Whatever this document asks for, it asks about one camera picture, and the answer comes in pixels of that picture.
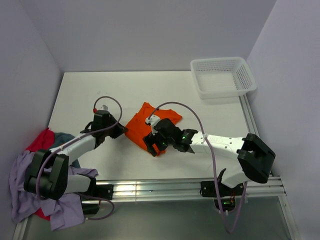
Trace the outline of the white perforated plastic basket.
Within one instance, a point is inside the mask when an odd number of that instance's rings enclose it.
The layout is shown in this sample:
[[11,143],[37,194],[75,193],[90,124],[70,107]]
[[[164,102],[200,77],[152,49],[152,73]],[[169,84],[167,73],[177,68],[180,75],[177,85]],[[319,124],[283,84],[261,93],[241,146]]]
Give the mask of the white perforated plastic basket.
[[203,100],[240,97],[257,89],[256,80],[242,57],[195,59],[190,62],[190,70]]

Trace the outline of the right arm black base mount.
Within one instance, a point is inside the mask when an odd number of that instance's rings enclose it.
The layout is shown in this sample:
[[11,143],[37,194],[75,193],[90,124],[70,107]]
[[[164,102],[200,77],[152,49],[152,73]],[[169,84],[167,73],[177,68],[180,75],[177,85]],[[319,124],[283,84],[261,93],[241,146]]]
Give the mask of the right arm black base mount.
[[[230,188],[221,183],[223,174],[226,169],[222,169],[217,177],[217,186],[219,195],[221,198],[222,210],[224,212],[233,211],[236,209],[236,196],[241,196],[244,191],[244,184],[240,183],[234,188]],[[200,191],[199,194],[204,198],[215,198],[214,204],[215,207],[219,210],[218,198],[216,193],[216,186],[214,180],[207,180],[200,182]]]

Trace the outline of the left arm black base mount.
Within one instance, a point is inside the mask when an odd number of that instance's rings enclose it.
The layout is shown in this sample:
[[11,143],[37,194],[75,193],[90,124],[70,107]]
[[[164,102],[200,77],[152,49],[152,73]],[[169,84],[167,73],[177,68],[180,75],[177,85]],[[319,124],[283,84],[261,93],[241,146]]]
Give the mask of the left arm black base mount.
[[89,215],[92,215],[94,212],[93,212],[93,209],[90,210],[89,208],[85,207],[83,210],[83,214],[87,220],[91,220],[91,221],[103,220],[110,217],[114,213],[115,204],[111,201],[113,197],[113,192],[114,192],[114,185],[105,184],[105,185],[95,185],[91,189],[91,191],[77,193],[82,199],[98,201],[95,214],[98,213],[98,208],[100,207],[102,202],[108,202],[111,205],[110,212],[107,215],[104,215],[101,217],[88,217]]

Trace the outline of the orange t shirt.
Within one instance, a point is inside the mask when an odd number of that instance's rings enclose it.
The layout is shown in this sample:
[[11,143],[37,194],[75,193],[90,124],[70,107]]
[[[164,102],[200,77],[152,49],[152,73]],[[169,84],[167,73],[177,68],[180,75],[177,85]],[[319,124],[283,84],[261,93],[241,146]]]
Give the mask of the orange t shirt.
[[[151,132],[151,127],[146,124],[146,118],[155,110],[148,102],[144,102],[141,109],[133,116],[133,118],[125,126],[128,131],[125,133],[126,137],[139,146],[144,151],[147,151],[147,146],[143,138]],[[174,124],[177,124],[183,119],[183,116],[172,109],[159,109],[155,115],[160,119],[168,118]]]

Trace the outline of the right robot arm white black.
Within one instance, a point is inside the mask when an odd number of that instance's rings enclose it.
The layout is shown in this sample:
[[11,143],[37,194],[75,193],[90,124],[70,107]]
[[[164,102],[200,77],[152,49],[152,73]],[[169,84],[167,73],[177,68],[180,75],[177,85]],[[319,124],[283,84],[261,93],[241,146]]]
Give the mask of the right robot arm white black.
[[221,165],[217,177],[216,189],[222,195],[229,194],[238,184],[247,181],[268,182],[276,154],[256,134],[225,137],[195,129],[181,130],[170,119],[160,119],[156,115],[146,118],[145,123],[151,131],[143,141],[154,157],[158,151],[172,147],[181,153],[214,153],[215,157],[231,160],[230,164]]

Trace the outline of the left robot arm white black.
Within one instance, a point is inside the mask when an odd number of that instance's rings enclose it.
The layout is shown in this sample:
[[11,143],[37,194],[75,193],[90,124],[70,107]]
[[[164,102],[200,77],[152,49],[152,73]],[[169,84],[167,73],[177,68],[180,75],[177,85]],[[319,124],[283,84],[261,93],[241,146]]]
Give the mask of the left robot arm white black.
[[99,147],[107,137],[116,139],[128,129],[107,110],[97,110],[84,130],[72,140],[33,155],[23,188],[42,200],[59,200],[64,194],[79,193],[91,200],[98,193],[97,180],[87,173],[70,174],[72,163]]

